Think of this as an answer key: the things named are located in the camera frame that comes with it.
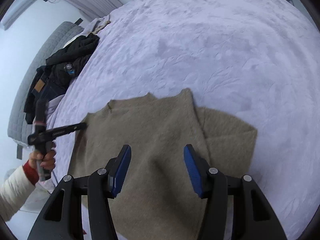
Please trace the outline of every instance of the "screw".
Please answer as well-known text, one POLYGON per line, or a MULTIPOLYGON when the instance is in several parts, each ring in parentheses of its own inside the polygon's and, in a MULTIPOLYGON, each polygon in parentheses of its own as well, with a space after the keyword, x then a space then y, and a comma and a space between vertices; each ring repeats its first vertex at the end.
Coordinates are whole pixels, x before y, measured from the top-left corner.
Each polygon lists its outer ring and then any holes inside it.
POLYGON ((99 175, 103 175, 107 172, 107 170, 105 168, 101 168, 101 169, 98 169, 98 174, 99 175))
POLYGON ((210 169, 209 169, 209 172, 210 172, 211 174, 217 174, 217 173, 218 173, 218 170, 217 170, 216 168, 210 168, 210 169))
POLYGON ((250 181, 252 180, 251 176, 249 176, 249 175, 244 175, 244 176, 243 176, 243 179, 244 179, 245 181, 247 181, 247 182, 250 182, 250 181))
POLYGON ((71 177, 70 175, 66 175, 66 176, 63 177, 63 180, 64 180, 65 182, 68 182, 68 181, 70 181, 71 179, 72 179, 72 177, 71 177))

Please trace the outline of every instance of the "red cuff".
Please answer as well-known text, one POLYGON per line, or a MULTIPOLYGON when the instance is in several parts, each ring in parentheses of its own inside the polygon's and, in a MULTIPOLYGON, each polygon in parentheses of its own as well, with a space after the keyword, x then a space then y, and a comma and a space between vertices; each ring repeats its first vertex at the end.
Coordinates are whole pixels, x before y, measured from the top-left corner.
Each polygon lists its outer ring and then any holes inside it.
POLYGON ((27 176, 28 180, 35 186, 39 180, 38 172, 30 167, 29 161, 27 161, 22 167, 24 174, 27 176))

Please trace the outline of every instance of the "quilted cushion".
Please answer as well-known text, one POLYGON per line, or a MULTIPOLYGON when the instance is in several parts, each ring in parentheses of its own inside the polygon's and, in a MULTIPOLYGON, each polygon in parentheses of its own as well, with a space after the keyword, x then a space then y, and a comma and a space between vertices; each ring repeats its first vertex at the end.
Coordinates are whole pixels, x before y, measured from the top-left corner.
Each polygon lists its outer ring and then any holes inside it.
POLYGON ((71 22, 63 22, 46 40, 38 51, 30 67, 28 68, 14 100, 8 126, 8 136, 18 144, 26 145, 28 135, 32 131, 32 125, 25 121, 23 112, 29 87, 36 74, 36 69, 45 65, 45 60, 57 50, 61 49, 67 41, 81 33, 83 28, 71 22))

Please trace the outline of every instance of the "lavender blanket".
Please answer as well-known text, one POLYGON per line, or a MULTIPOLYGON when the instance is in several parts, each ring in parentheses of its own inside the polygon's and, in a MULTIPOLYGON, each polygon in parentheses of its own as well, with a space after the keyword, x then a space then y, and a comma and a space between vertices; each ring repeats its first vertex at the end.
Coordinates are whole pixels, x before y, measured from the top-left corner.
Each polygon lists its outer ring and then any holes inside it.
MULTIPOLYGON (((49 126, 189 87, 198 106, 258 129, 249 174, 296 239, 320 204, 320 33, 285 0, 134 0, 110 20, 49 126)), ((57 139, 58 180, 73 145, 57 139)))

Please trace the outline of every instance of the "white sleeve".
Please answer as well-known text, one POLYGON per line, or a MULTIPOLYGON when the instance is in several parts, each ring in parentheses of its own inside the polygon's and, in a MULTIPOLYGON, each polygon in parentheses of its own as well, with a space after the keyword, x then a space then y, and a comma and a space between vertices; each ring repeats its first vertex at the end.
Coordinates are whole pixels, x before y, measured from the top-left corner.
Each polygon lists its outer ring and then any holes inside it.
POLYGON ((11 219, 35 188, 25 175, 22 166, 11 174, 0 186, 0 215, 4 221, 11 219))

